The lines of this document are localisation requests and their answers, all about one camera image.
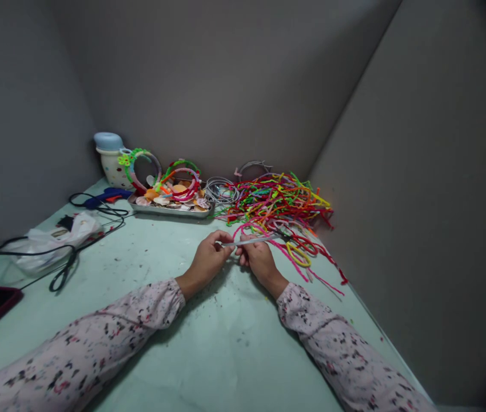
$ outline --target white polka dot jar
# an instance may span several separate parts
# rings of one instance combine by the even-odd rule
[[[118,134],[100,132],[94,135],[96,151],[100,153],[102,168],[107,182],[111,187],[132,190],[133,186],[127,179],[123,166],[117,158],[121,155],[120,149],[124,149],[123,141]]]

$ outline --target colorful headband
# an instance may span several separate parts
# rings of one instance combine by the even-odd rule
[[[119,164],[125,166],[125,174],[127,175],[127,179],[134,186],[140,196],[143,196],[147,189],[138,181],[136,174],[134,173],[134,162],[139,157],[143,157],[148,162],[155,164],[157,168],[157,177],[155,178],[155,182],[158,182],[161,178],[161,163],[159,163],[159,160],[157,160],[153,154],[144,149],[137,148],[131,152],[130,150],[123,148],[119,151],[121,152],[121,156],[117,158]]]
[[[201,180],[199,179],[199,175],[191,169],[179,168],[179,169],[173,170],[169,174],[166,173],[165,176],[163,177],[163,179],[161,180],[160,185],[167,182],[167,180],[169,180],[175,173],[178,173],[178,172],[190,173],[191,175],[193,175],[193,179],[192,179],[192,183],[190,184],[189,188],[187,188],[186,190],[184,190],[182,192],[178,192],[178,193],[174,193],[172,185],[170,183],[167,183],[168,188],[170,189],[171,193],[173,194],[173,200],[179,201],[179,202],[185,202],[185,201],[191,200],[193,198],[193,195],[195,194],[195,192],[197,192],[199,190],[200,183],[201,183]]]
[[[192,167],[193,170],[198,174],[200,175],[201,174],[201,171],[197,168],[197,166],[195,165],[194,162],[192,161],[189,161],[189,160],[186,160],[186,159],[178,159],[177,161],[175,162],[172,162],[170,165],[169,165],[169,168],[167,169],[167,171],[165,172],[165,176],[166,175],[169,175],[173,169],[176,167],[176,166],[179,166],[181,164],[185,164],[187,167]]]

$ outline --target blue lid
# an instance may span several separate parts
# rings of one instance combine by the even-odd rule
[[[122,149],[123,141],[121,136],[110,132],[100,132],[94,135],[96,147],[101,150],[119,150]]]

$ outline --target hand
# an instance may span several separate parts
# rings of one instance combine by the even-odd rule
[[[249,239],[256,239],[256,236],[241,235],[241,240]],[[277,270],[272,252],[266,242],[238,246],[236,256],[241,256],[239,264],[249,266],[260,284],[277,300],[289,281]]]
[[[231,243],[233,237],[229,233],[215,231],[204,238],[197,247],[190,268],[175,279],[186,301],[213,280],[235,249],[233,246],[222,247],[217,241]]]

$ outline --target blue glue gun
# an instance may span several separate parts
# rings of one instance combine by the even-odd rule
[[[128,199],[130,195],[132,195],[131,191],[126,191],[124,189],[107,188],[104,190],[103,194],[85,200],[83,206],[85,206],[87,209],[92,210],[96,209],[102,204],[100,201],[115,203],[117,199]]]

